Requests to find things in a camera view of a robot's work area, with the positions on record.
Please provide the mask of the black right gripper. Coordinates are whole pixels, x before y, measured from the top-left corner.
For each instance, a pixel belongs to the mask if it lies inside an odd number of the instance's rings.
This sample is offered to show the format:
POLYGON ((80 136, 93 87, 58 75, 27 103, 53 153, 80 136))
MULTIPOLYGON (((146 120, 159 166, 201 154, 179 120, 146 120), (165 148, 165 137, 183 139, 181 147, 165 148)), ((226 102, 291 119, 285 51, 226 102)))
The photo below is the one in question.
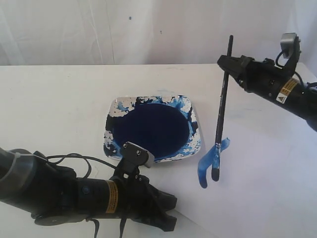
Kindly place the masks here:
POLYGON ((221 55, 218 66, 248 93, 264 99, 275 99, 282 86, 292 77, 295 68, 277 67, 273 60, 256 61, 244 55, 239 58, 221 55))

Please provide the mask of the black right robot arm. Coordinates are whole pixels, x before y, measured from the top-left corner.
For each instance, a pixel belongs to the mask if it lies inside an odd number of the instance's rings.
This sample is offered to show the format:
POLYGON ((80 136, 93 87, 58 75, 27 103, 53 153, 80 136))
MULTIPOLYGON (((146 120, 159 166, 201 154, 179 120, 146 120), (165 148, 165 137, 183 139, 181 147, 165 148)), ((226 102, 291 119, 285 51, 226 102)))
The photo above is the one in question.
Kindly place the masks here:
POLYGON ((304 119, 316 131, 317 92, 309 84, 303 86, 295 79, 294 70, 278 68, 271 59, 256 61, 246 56, 221 55, 217 64, 244 91, 254 93, 304 119))

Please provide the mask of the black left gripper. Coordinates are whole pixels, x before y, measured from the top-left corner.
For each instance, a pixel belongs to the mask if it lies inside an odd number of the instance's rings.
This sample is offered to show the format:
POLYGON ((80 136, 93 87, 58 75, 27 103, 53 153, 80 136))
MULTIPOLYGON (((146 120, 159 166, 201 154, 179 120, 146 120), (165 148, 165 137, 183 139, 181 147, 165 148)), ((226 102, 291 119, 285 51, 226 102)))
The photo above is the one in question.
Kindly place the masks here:
POLYGON ((76 180, 76 218, 122 218, 126 215, 133 221, 173 230, 177 218, 164 211, 176 207, 177 198, 153 188, 145 176, 128 180, 113 177, 110 180, 78 178, 76 180))

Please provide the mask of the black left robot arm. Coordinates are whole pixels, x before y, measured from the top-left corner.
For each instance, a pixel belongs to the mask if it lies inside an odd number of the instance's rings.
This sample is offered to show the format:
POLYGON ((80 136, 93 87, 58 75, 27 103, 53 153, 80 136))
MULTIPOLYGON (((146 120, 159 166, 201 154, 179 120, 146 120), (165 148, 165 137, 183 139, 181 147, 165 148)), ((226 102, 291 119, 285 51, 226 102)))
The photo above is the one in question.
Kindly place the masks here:
POLYGON ((168 215, 175 196, 160 191, 139 173, 146 151, 127 153, 108 180, 79 178, 72 168, 58 166, 40 152, 0 152, 0 200, 31 214, 40 226, 97 219, 131 219, 173 231, 177 219, 168 215))

